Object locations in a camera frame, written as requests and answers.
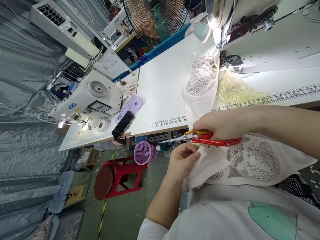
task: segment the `juki logo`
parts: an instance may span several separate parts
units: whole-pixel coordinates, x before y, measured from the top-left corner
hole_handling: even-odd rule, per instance
[[[70,104],[70,105],[68,106],[68,108],[71,109],[71,108],[73,108],[74,106],[76,106],[76,104],[75,104],[75,103],[72,103],[72,104]]]

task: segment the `person's left hand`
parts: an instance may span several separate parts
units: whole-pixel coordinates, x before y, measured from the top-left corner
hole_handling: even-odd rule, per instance
[[[193,165],[200,158],[198,149],[197,145],[184,143],[172,151],[167,171],[167,177],[171,181],[183,181],[188,176]]]

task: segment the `scissor blade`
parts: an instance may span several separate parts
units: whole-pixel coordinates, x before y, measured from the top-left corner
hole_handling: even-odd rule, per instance
[[[173,138],[173,139],[169,139],[169,140],[165,140],[159,143],[165,143],[165,142],[177,142],[177,141],[189,141],[190,139],[192,139],[192,133],[186,136],[181,136],[178,138]]]

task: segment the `plastic curtain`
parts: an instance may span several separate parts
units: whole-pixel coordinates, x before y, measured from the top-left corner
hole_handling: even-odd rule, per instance
[[[42,222],[48,196],[21,198],[58,183],[66,153],[55,124],[39,121],[56,99],[43,90],[66,62],[65,48],[28,21],[35,0],[0,0],[0,239],[27,239]]]

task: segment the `red-handled scissors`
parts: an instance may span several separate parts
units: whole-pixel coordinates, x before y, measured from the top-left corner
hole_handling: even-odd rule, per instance
[[[212,146],[219,146],[219,147],[228,147],[228,146],[234,146],[239,143],[241,143],[242,138],[232,139],[232,140],[211,140],[213,133],[207,133],[202,135],[197,135],[197,132],[190,133],[188,135],[184,135],[178,138],[169,139],[166,141],[162,141],[159,143],[166,143],[166,142],[176,142],[176,141],[189,141],[192,139],[193,143],[201,143],[206,145],[212,145]]]

